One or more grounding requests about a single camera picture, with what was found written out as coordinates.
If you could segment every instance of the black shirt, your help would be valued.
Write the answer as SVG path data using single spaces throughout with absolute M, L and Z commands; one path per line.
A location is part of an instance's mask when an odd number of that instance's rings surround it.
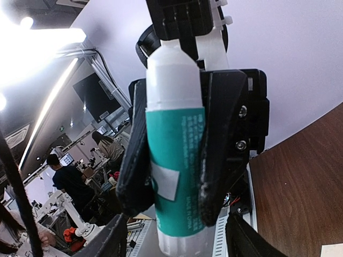
M 53 182 L 58 190 L 64 189 L 73 199 L 75 207 L 82 208 L 92 197 L 94 190 L 81 179 L 82 172 L 73 166 L 62 167 L 56 171 Z

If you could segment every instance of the cable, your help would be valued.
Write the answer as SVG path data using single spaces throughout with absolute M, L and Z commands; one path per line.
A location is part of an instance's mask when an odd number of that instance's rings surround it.
M 230 203 L 230 194 L 227 194 L 225 199 L 227 200 L 224 202 L 223 207 L 228 207 Z
M 75 0 L 69 0 L 69 1 L 71 1 L 72 3 L 75 3 L 75 4 L 82 4 L 82 5 L 84 5 L 84 6 L 87 5 L 87 3 L 84 2 L 84 1 L 75 1 Z
M 16 202 L 20 211 L 20 216 L 23 219 L 27 230 L 33 256 L 43 257 L 41 240 L 39 239 L 37 226 L 33 218 L 32 207 L 28 201 L 23 182 L 21 181 L 18 166 L 13 159 L 11 151 L 1 131 L 0 159 L 5 166 L 7 179 L 13 187 L 13 191 L 16 195 Z
M 232 206 L 232 205 L 234 205 L 235 203 L 239 202 L 240 199 L 241 199 L 241 198 L 240 198 L 239 196 L 237 196 L 236 199 L 235 199 L 232 203 L 230 203 L 229 206 Z
M 114 79 L 113 79 L 111 73 L 109 72 L 108 66 L 107 66 L 107 64 L 106 64 L 106 62 L 105 62 L 105 59 L 104 59 L 102 53 L 99 52 L 99 51 L 98 51 L 97 49 L 95 49 L 95 48 L 92 48 L 92 49 L 90 49 L 90 50 L 93 50 L 94 52 L 96 52 L 96 53 L 100 56 L 101 62 L 103 63 L 103 66 L 105 67 L 105 70 L 106 70 L 106 73 L 108 74 L 109 79 L 111 80 L 111 82 L 113 83 L 114 86 L 118 87 L 117 83 L 114 81 Z

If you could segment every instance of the teal label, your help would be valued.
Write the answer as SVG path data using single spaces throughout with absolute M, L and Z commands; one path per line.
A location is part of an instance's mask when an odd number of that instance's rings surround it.
M 146 113 L 157 225 L 171 237 L 204 229 L 198 209 L 200 144 L 205 110 Z

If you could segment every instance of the glue stick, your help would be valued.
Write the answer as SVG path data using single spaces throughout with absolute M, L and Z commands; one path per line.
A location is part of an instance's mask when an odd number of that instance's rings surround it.
M 198 209 L 205 126 L 199 68 L 170 46 L 158 48 L 147 63 L 146 126 L 159 246 L 167 256 L 198 256 L 207 246 Z

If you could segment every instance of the white label sticker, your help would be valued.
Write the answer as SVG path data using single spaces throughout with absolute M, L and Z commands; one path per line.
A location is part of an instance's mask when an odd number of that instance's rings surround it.
M 157 194 L 170 201 L 174 201 L 180 172 L 163 168 L 153 162 L 151 163 L 151 168 L 152 177 L 158 186 Z
M 323 245 L 320 257 L 342 257 L 343 244 Z

